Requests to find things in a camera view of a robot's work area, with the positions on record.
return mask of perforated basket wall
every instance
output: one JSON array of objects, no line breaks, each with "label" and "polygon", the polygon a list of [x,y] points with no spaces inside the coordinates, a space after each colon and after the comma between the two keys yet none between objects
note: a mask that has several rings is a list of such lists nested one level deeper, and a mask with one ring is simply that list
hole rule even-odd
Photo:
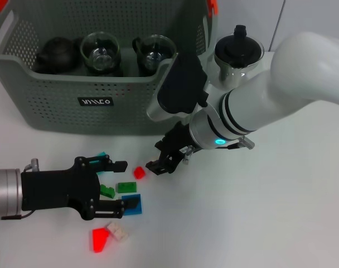
[{"label": "perforated basket wall", "polygon": [[[196,52],[204,68],[215,46],[217,17],[208,15],[207,0],[9,0],[0,28],[10,11],[14,19],[0,44],[0,81],[26,121],[42,130],[160,135],[178,121],[154,123],[146,115],[170,60],[149,78],[34,73],[36,53],[55,36],[112,33],[127,75],[136,75],[131,43],[137,36],[168,36],[179,52]],[[112,97],[114,105],[83,107],[79,97]]]}]

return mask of building block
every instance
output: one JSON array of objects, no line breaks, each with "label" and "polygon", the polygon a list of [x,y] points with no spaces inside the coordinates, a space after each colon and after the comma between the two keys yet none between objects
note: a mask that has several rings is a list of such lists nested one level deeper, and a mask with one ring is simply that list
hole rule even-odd
[{"label": "building block", "polygon": [[136,183],[118,183],[119,194],[136,193],[136,192],[137,192]]},{"label": "building block", "polygon": [[138,166],[135,170],[134,170],[134,176],[137,180],[141,180],[143,177],[145,177],[146,173],[143,170],[142,167]]},{"label": "building block", "polygon": [[141,195],[140,194],[132,194],[132,195],[123,195],[121,197],[122,200],[130,199],[130,198],[138,198],[139,202],[137,206],[133,209],[126,209],[124,211],[124,216],[129,216],[129,215],[137,215],[137,214],[142,214],[142,204],[141,204]]},{"label": "building block", "polygon": [[[101,152],[101,153],[99,153],[97,156],[104,156],[104,155],[106,155],[106,152]],[[100,174],[102,174],[102,173],[104,173],[104,171],[97,172],[98,175],[100,175]]]},{"label": "building block", "polygon": [[109,235],[110,233],[106,228],[93,230],[93,250],[95,253],[100,253],[103,251]]},{"label": "building block", "polygon": [[111,187],[106,187],[104,184],[100,186],[100,194],[109,197],[114,198],[115,197],[115,189]]},{"label": "building block", "polygon": [[106,227],[110,233],[115,237],[115,239],[119,242],[125,241],[129,234],[126,233],[119,224],[116,222],[110,222],[110,224]]}]

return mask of black teapot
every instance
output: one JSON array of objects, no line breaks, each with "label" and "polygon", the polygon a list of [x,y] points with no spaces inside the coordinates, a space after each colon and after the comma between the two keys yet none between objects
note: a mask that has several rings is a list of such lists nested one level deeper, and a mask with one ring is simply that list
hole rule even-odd
[{"label": "black teapot", "polygon": [[36,55],[35,72],[43,74],[58,74],[72,71],[80,60],[79,42],[63,37],[49,40],[42,51]]}]

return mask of teapot lid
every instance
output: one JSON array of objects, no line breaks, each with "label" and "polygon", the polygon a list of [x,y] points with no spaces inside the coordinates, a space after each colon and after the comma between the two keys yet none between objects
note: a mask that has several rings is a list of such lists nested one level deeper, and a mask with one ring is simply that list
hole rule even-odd
[{"label": "teapot lid", "polygon": [[219,40],[215,55],[233,68],[245,68],[261,59],[262,45],[246,36],[246,27],[236,25],[234,34]]},{"label": "teapot lid", "polygon": [[62,54],[67,52],[72,46],[72,41],[63,37],[55,37],[46,43],[44,51],[48,54]]}]

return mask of blue block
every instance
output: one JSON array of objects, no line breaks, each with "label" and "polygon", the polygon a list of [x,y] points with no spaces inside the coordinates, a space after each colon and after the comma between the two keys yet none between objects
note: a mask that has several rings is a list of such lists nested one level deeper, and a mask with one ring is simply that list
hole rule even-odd
[{"label": "blue block", "polygon": [[137,207],[134,208],[134,209],[126,209],[125,212],[124,212],[124,216],[142,214],[142,205],[141,205],[141,195],[140,194],[123,195],[121,197],[121,200],[126,200],[126,199],[134,198],[134,197],[138,197],[140,199],[140,201],[137,204]]}]

